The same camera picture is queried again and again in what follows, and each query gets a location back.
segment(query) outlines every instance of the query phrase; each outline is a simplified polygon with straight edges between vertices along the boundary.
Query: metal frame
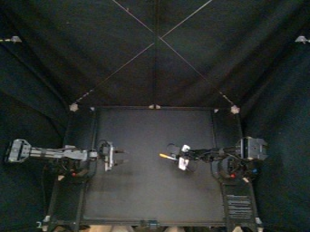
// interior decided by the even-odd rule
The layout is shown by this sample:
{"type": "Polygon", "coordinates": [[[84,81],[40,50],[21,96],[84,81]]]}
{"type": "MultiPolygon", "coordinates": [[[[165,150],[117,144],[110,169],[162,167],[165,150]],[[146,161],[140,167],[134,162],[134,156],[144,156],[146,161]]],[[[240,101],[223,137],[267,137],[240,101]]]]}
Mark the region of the metal frame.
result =
{"type": "MultiPolygon", "coordinates": [[[[122,109],[122,110],[132,110],[133,107],[102,107],[102,108],[112,108],[112,109],[122,109]]],[[[164,110],[183,110],[184,108],[165,108],[164,110]]],[[[201,110],[205,111],[205,108],[188,108],[187,110],[201,110]]],[[[213,112],[211,111],[211,119],[212,119],[212,143],[213,146],[216,147],[216,129],[213,127],[216,118],[213,117],[213,112]]],[[[90,139],[90,144],[92,148],[94,147],[94,140],[96,140],[96,125],[97,125],[97,116],[93,114],[92,118],[92,139],[90,139]]],[[[61,220],[60,218],[53,218],[53,213],[54,213],[54,205],[57,202],[57,195],[58,195],[58,181],[56,180],[54,187],[53,187],[53,194],[50,198],[50,204],[49,204],[49,209],[48,209],[48,216],[50,216],[50,220],[48,222],[48,231],[53,231],[54,227],[58,225],[65,225],[69,226],[73,230],[73,232],[78,231],[80,225],[125,225],[125,226],[150,226],[153,224],[153,221],[142,221],[142,220],[110,220],[110,219],[85,219],[82,217],[84,215],[84,193],[85,193],[85,188],[86,188],[86,181],[84,181],[81,184],[80,191],[76,195],[78,195],[78,203],[77,203],[77,210],[76,210],[76,215],[74,215],[74,220],[61,220]]],[[[173,221],[154,221],[157,226],[164,226],[164,227],[171,227],[171,226],[183,226],[183,227],[227,227],[232,231],[232,226],[233,221],[231,222],[228,220],[228,211],[227,211],[227,202],[225,202],[225,184],[219,183],[219,188],[221,189],[221,199],[223,199],[223,211],[225,212],[225,218],[223,218],[223,221],[197,221],[197,222],[183,222],[183,223],[176,223],[173,221]]],[[[251,199],[251,209],[252,209],[252,216],[257,218],[256,215],[256,206],[255,206],[255,199],[253,199],[253,193],[252,193],[252,184],[248,184],[248,192],[249,196],[248,198],[251,199]]],[[[252,225],[251,222],[244,222],[244,225],[252,225]]]]}

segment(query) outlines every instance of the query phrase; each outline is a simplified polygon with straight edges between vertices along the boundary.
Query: white object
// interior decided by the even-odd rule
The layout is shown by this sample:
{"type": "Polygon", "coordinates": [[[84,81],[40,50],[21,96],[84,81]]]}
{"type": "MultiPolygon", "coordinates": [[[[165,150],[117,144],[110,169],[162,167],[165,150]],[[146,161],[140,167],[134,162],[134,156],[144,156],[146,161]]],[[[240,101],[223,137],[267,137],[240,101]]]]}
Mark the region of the white object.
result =
{"type": "Polygon", "coordinates": [[[70,106],[70,111],[76,112],[78,110],[78,105],[76,103],[73,103],[70,106]]]}
{"type": "Polygon", "coordinates": [[[236,105],[231,106],[229,111],[231,111],[233,114],[237,114],[237,113],[239,113],[239,107],[237,107],[236,105]]]}
{"type": "Polygon", "coordinates": [[[248,183],[248,182],[249,182],[247,178],[241,178],[241,179],[244,180],[244,182],[245,182],[245,183],[248,183]]]}
{"type": "Polygon", "coordinates": [[[185,232],[181,227],[166,227],[162,232],[185,232]]]}
{"type": "Polygon", "coordinates": [[[181,151],[183,151],[183,152],[188,152],[188,151],[189,151],[189,146],[184,144],[184,145],[183,145],[183,148],[181,148],[181,151]]]}
{"type": "Polygon", "coordinates": [[[112,226],[109,232],[134,232],[129,226],[112,226]]]}
{"type": "Polygon", "coordinates": [[[310,43],[310,40],[307,40],[303,35],[297,36],[297,38],[295,39],[295,43],[303,43],[304,44],[305,42],[310,43]]]}
{"type": "Polygon", "coordinates": [[[240,227],[235,227],[235,229],[232,230],[232,232],[243,232],[240,227]]]}
{"type": "Polygon", "coordinates": [[[188,159],[184,159],[184,158],[179,158],[179,168],[181,170],[185,170],[187,169],[187,165],[188,165],[188,159]]]}
{"type": "Polygon", "coordinates": [[[260,218],[257,218],[257,217],[255,218],[255,222],[256,222],[256,224],[263,224],[260,218]]]}

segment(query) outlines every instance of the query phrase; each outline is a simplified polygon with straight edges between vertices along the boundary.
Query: small object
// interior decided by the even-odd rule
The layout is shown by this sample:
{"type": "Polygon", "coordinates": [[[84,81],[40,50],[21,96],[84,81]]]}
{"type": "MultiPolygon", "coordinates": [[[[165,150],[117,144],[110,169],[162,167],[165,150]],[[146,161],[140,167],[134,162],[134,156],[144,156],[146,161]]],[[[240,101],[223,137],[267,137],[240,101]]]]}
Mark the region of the small object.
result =
{"type": "Polygon", "coordinates": [[[237,114],[237,113],[239,113],[239,107],[237,107],[236,105],[231,106],[229,111],[231,111],[233,114],[237,114]]]}
{"type": "Polygon", "coordinates": [[[64,176],[62,175],[58,175],[57,176],[57,181],[61,181],[64,179],[64,176]]]}
{"type": "Polygon", "coordinates": [[[160,157],[161,158],[165,158],[165,159],[169,159],[169,160],[177,160],[176,158],[171,157],[171,156],[166,156],[164,154],[160,154],[160,157]]]}
{"type": "Polygon", "coordinates": [[[11,36],[10,39],[0,39],[0,43],[2,42],[21,43],[21,40],[17,36],[11,36]]]}
{"type": "Polygon", "coordinates": [[[240,227],[235,227],[235,229],[232,230],[232,232],[243,232],[240,227]]]}
{"type": "Polygon", "coordinates": [[[185,170],[187,169],[187,165],[188,165],[188,159],[184,159],[184,158],[179,158],[179,168],[181,170],[185,170]]]}
{"type": "Polygon", "coordinates": [[[70,111],[76,112],[78,110],[78,105],[76,103],[73,103],[70,106],[70,111]]]}
{"type": "Polygon", "coordinates": [[[241,179],[244,180],[244,182],[245,182],[245,183],[248,183],[248,182],[249,182],[247,178],[241,178],[241,179]]]}
{"type": "Polygon", "coordinates": [[[257,217],[255,218],[255,222],[256,222],[256,224],[263,224],[260,218],[257,218],[257,217]]]}
{"type": "Polygon", "coordinates": [[[13,43],[21,43],[21,40],[20,40],[20,38],[17,36],[11,36],[10,42],[13,42],[13,43]]]}
{"type": "Polygon", "coordinates": [[[37,224],[36,228],[42,228],[42,223],[40,221],[37,221],[36,224],[37,224]]]}
{"type": "Polygon", "coordinates": [[[188,152],[189,151],[189,146],[184,144],[183,148],[181,148],[183,152],[188,152]]]}
{"type": "Polygon", "coordinates": [[[297,38],[295,39],[295,43],[303,43],[304,44],[305,42],[310,43],[310,41],[304,38],[304,36],[299,35],[297,38]]]}

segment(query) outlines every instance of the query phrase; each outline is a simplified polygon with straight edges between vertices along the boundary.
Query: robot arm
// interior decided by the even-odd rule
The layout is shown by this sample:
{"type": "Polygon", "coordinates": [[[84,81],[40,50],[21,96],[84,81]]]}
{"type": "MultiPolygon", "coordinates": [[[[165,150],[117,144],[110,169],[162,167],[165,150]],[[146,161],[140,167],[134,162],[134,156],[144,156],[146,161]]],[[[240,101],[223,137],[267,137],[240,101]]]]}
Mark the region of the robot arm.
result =
{"type": "Polygon", "coordinates": [[[251,181],[257,174],[259,162],[265,159],[265,142],[261,139],[244,138],[233,147],[192,150],[188,145],[181,149],[172,148],[171,156],[160,154],[165,159],[175,160],[181,170],[191,161],[212,164],[212,175],[220,182],[229,179],[251,181]]]}
{"type": "Polygon", "coordinates": [[[26,140],[17,139],[7,146],[5,163],[21,163],[26,159],[52,160],[60,167],[58,172],[61,174],[69,172],[74,176],[77,173],[76,176],[78,177],[86,176],[86,173],[92,173],[92,176],[96,172],[96,165],[89,165],[89,163],[102,160],[105,171],[124,163],[124,160],[113,159],[114,153],[122,153],[122,151],[116,150],[112,143],[105,141],[101,143],[98,151],[96,152],[94,150],[78,150],[74,146],[69,145],[64,149],[34,148],[26,140]]]}

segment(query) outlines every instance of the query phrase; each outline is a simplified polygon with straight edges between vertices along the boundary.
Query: wire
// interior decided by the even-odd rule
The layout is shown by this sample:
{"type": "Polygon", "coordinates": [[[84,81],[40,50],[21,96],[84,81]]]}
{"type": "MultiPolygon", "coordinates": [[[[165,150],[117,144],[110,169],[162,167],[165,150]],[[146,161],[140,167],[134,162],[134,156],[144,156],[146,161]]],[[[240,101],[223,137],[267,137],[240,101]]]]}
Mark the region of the wire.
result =
{"type": "Polygon", "coordinates": [[[41,189],[42,189],[42,197],[44,197],[44,216],[45,216],[46,212],[45,212],[45,186],[44,186],[44,174],[45,174],[45,165],[44,165],[42,174],[41,174],[41,189]]]}

